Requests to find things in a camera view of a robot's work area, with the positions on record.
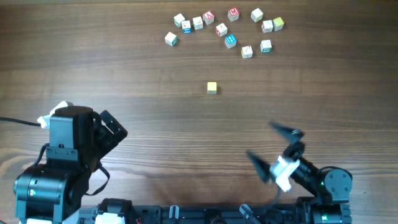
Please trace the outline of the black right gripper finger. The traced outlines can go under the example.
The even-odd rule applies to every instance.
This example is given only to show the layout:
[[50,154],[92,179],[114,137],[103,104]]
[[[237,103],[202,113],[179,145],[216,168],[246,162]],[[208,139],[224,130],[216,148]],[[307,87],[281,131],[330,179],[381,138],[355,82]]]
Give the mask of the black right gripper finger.
[[251,160],[259,178],[264,183],[268,182],[270,180],[270,165],[251,151],[247,151],[246,154]]
[[283,138],[288,140],[289,144],[295,144],[299,142],[304,137],[304,132],[300,129],[291,128],[288,126],[283,126],[280,123],[275,121],[269,122],[270,126],[272,126]]

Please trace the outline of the blue top block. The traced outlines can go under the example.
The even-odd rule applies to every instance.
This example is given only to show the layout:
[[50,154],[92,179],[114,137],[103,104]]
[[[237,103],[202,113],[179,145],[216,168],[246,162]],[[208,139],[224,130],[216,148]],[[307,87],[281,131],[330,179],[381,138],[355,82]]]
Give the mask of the blue top block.
[[234,34],[227,36],[224,40],[224,44],[228,49],[235,47],[237,43],[237,39],[235,38]]

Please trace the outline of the red letter M block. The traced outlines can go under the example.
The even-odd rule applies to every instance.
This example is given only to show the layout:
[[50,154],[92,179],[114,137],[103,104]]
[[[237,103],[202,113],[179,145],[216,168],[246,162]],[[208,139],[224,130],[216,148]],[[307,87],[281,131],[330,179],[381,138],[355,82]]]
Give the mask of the red letter M block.
[[238,8],[236,8],[236,7],[233,7],[228,10],[228,19],[231,22],[238,20],[239,15],[240,15],[240,12],[239,12]]

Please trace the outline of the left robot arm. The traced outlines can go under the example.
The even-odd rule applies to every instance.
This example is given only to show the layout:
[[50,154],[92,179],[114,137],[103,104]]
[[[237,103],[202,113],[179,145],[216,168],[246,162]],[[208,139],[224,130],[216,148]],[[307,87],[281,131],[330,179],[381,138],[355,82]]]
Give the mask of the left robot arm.
[[50,119],[50,141],[40,157],[14,183],[16,217],[21,223],[62,223],[81,207],[92,173],[107,170],[100,160],[124,138],[127,130],[108,111],[86,106],[58,108]]

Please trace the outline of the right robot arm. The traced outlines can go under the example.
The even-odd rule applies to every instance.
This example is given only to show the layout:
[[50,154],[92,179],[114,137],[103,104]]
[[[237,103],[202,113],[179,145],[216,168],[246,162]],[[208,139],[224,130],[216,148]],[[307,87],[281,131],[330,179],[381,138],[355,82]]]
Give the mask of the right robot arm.
[[[256,215],[248,205],[239,211],[248,223],[304,223],[304,224],[350,224],[353,222],[349,206],[349,194],[353,176],[346,169],[336,166],[317,168],[303,157],[305,144],[301,141],[304,132],[283,126],[275,121],[269,123],[289,145],[273,164],[248,151],[259,178],[277,186],[277,196]],[[301,185],[312,194],[299,197],[293,204],[279,204],[282,192],[292,189],[289,180]]]

